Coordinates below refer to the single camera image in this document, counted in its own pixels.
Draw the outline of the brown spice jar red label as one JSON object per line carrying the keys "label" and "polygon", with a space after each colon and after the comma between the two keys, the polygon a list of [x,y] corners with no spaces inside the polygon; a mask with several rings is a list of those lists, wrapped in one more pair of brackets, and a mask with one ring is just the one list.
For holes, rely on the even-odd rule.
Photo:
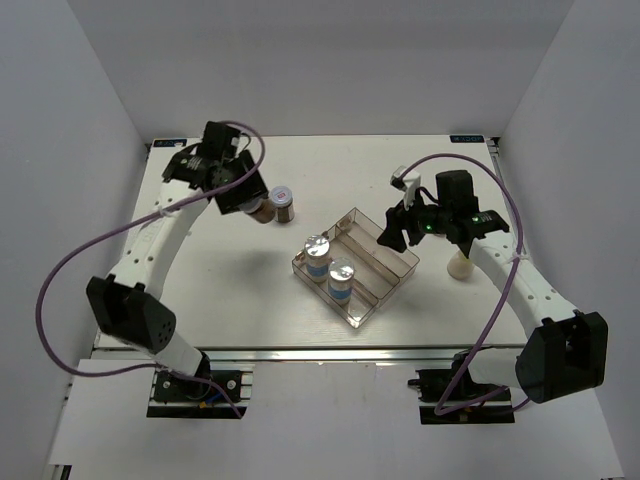
{"label": "brown spice jar red label", "polygon": [[270,191],[269,198],[274,207],[275,220],[278,223],[286,224],[295,218],[293,193],[288,187],[274,187]]}

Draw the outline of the blue label bottle silver cap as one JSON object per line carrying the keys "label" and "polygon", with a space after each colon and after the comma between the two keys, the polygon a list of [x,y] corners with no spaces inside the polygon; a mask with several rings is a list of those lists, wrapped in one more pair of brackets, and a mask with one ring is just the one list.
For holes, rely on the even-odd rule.
{"label": "blue label bottle silver cap", "polygon": [[306,239],[303,247],[306,271],[315,283],[327,279],[330,260],[330,241],[323,235],[313,235]]}

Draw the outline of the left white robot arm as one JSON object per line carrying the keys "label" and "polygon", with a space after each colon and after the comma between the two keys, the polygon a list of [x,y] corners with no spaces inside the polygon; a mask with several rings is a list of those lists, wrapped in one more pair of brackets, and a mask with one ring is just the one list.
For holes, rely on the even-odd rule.
{"label": "left white robot arm", "polygon": [[176,330],[175,314],[161,297],[169,270],[191,227],[210,204],[259,223],[274,217],[258,160],[239,145],[257,139],[248,126],[210,121],[201,140],[173,155],[149,219],[142,222],[119,262],[86,292],[99,330],[175,372],[177,387],[199,399],[211,387],[205,354]]}

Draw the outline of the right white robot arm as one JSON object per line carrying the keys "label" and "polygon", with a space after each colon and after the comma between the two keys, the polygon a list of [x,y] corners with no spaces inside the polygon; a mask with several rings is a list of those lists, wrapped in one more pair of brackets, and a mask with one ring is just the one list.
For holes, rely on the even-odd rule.
{"label": "right white robot arm", "polygon": [[537,404],[596,388],[604,381],[608,325],[566,300],[532,262],[517,252],[518,240],[494,210],[481,210],[466,170],[436,176],[437,201],[424,203],[419,176],[399,167],[391,184],[403,199],[386,213],[378,244],[399,253],[425,235],[443,235],[505,294],[527,337],[525,346],[481,346],[457,360],[453,390],[472,399],[487,385],[521,389]]}

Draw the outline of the clear plastic organizer tray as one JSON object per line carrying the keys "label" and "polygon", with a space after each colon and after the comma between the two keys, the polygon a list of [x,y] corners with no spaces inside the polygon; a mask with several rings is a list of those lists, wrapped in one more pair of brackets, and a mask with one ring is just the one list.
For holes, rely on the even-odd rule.
{"label": "clear plastic organizer tray", "polygon": [[323,232],[329,245],[328,259],[345,258],[354,265],[348,301],[331,295],[328,280],[317,280],[318,264],[311,262],[305,251],[292,260],[294,274],[354,329],[394,295],[419,263],[419,257],[409,251],[397,253],[378,245],[381,233],[382,228],[357,208]]}

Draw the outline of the yellow cap spice bottle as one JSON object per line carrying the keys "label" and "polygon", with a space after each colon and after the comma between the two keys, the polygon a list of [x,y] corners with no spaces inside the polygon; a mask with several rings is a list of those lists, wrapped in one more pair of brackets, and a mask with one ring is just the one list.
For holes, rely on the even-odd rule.
{"label": "yellow cap spice bottle", "polygon": [[468,279],[472,275],[474,268],[473,262],[460,251],[456,252],[447,264],[448,274],[459,281]]}

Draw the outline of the aluminium table front rail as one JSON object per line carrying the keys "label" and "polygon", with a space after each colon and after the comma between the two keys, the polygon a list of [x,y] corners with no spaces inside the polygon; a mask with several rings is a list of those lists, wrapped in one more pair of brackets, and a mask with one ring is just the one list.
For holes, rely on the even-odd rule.
{"label": "aluminium table front rail", "polygon": [[214,362],[392,362],[447,360],[467,346],[409,348],[282,348],[282,349],[209,349],[205,353]]}

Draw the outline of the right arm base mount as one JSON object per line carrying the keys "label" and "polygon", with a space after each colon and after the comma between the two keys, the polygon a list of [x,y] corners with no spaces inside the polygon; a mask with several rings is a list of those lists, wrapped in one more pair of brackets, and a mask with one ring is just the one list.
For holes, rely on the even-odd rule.
{"label": "right arm base mount", "polygon": [[479,400],[498,386],[479,384],[471,380],[465,373],[460,382],[444,403],[444,408],[458,406],[465,401],[473,400],[471,406],[464,407],[446,415],[438,416],[435,407],[449,385],[454,374],[447,369],[417,370],[413,378],[407,381],[407,387],[418,394],[420,424],[436,425],[489,425],[513,424],[514,413],[511,411],[511,393],[508,389],[487,400]]}

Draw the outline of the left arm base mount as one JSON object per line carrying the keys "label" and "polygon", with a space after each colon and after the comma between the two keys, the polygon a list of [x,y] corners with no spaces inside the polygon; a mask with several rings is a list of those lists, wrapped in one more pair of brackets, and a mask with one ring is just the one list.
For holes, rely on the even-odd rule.
{"label": "left arm base mount", "polygon": [[153,376],[146,417],[151,419],[240,420],[252,395],[253,366],[237,362],[210,364],[218,387],[179,379],[158,369]]}

